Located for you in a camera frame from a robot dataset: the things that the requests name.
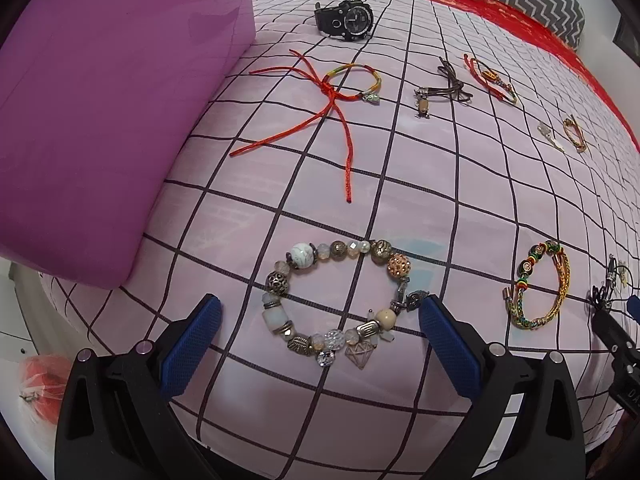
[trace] red cord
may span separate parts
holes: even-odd
[[[476,72],[476,68],[474,67],[473,62],[474,59],[475,58],[470,60],[469,56],[465,54],[465,64],[468,66],[469,72],[471,72],[471,75],[474,77],[474,79],[478,81],[482,86],[484,86],[492,96],[497,97],[498,99],[500,99],[500,101],[502,101],[504,99],[504,95],[494,87],[489,86],[489,83],[485,81],[484,78],[480,77],[478,72]]]
[[[356,94],[353,96],[347,96],[347,95],[341,94],[334,88],[334,86],[331,83],[328,82],[329,80],[328,76],[326,76],[322,80],[318,77],[318,74],[316,73],[314,68],[311,66],[311,63],[309,63],[308,60],[306,60],[305,56],[303,56],[299,52],[296,52],[295,50],[290,50],[290,52],[294,56],[301,59],[306,64],[311,74],[305,72],[304,70],[296,68],[294,66],[274,66],[271,68],[263,68],[261,70],[252,70],[251,72],[249,72],[249,74],[259,74],[263,72],[271,72],[273,70],[293,70],[294,72],[299,73],[300,75],[306,77],[307,79],[315,83],[315,85],[318,86],[320,91],[329,98],[329,103],[327,104],[327,106],[324,107],[322,111],[318,112],[313,117],[308,118],[306,121],[301,122],[298,126],[294,126],[293,128],[286,130],[285,132],[282,132],[280,134],[277,134],[271,137],[267,137],[266,139],[263,139],[263,140],[258,140],[256,142],[253,142],[252,144],[239,148],[238,150],[234,150],[231,153],[229,153],[229,156],[240,155],[240,153],[247,152],[249,150],[257,148],[258,146],[264,146],[265,144],[269,144],[274,140],[279,140],[284,137],[290,136],[291,134],[307,126],[309,123],[312,123],[317,118],[324,116],[325,114],[329,113],[332,109],[334,109],[338,113],[338,116],[340,117],[340,121],[344,126],[344,134],[347,142],[348,154],[347,154],[346,163],[344,165],[345,166],[344,167],[344,190],[347,196],[347,202],[351,203],[351,165],[353,163],[353,142],[351,141],[349,123],[347,123],[347,119],[345,119],[344,114],[342,113],[342,110],[340,110],[340,107],[336,104],[335,100],[341,99],[343,101],[356,101],[362,97],[362,94]]]

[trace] black wristwatch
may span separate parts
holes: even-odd
[[[373,28],[373,12],[361,0],[345,0],[337,7],[324,9],[316,4],[316,25],[329,36],[341,36],[345,41],[361,40]]]

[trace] bed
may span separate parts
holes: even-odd
[[[491,7],[502,16],[492,21],[478,12],[490,4],[476,0],[363,0],[376,19],[372,35],[345,43],[321,35],[313,18],[316,2],[339,1],[254,0],[256,40],[176,158],[129,279],[103,290],[43,274],[51,303],[91,343],[117,354],[153,340],[213,293],[223,303],[222,327],[185,394],[171,403],[193,438],[266,478],[417,479],[470,403],[447,379],[416,312],[399,317],[395,340],[381,342],[364,370],[344,358],[321,368],[287,351],[261,314],[264,280],[293,244],[384,238],[412,260],[411,286],[439,295],[486,341],[525,356],[564,354],[586,449],[593,449],[622,412],[607,395],[610,354],[590,331],[584,298],[604,279],[610,254],[640,276],[640,157],[627,125],[568,49],[530,25],[509,27],[522,17]],[[382,75],[377,107],[341,104],[354,144],[350,204],[335,114],[228,156],[326,106],[325,95],[297,74],[249,74],[293,66],[290,49],[320,74],[359,62]],[[520,105],[490,96],[464,54],[511,82]],[[473,99],[434,99],[431,117],[418,118],[414,91],[443,86],[440,57]],[[343,88],[369,85],[368,73],[353,71]],[[565,137],[562,121],[571,114],[584,130],[584,153]],[[541,122],[564,152],[539,133]],[[559,240],[569,257],[568,296],[548,325],[520,330],[502,289],[529,248],[547,239]],[[291,280],[283,306],[302,332],[352,328],[370,308],[385,306],[394,283],[363,260],[329,262]],[[532,318],[548,310],[558,288],[550,262],[530,282]],[[630,289],[616,293],[623,298]],[[617,305],[616,319],[637,342],[637,325]],[[519,400],[513,397],[481,471],[500,456]]]

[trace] red cloth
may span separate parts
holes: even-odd
[[[614,104],[609,94],[602,87],[598,80],[587,70],[580,58],[564,44],[555,34],[545,28],[541,23],[530,18],[519,10],[512,9],[504,3],[497,0],[433,0],[449,7],[466,10],[478,14],[483,18],[490,20],[492,23],[499,25],[504,30],[508,30],[514,36],[517,36],[527,43],[546,50],[556,56],[567,67],[577,73],[580,78],[587,83],[591,89],[609,106],[611,111],[624,125],[631,136],[631,140],[640,152],[640,144],[636,140],[636,136],[631,129],[629,123],[623,117],[618,107]]]

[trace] purple box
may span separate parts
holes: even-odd
[[[111,288],[252,0],[31,0],[0,48],[0,254]]]

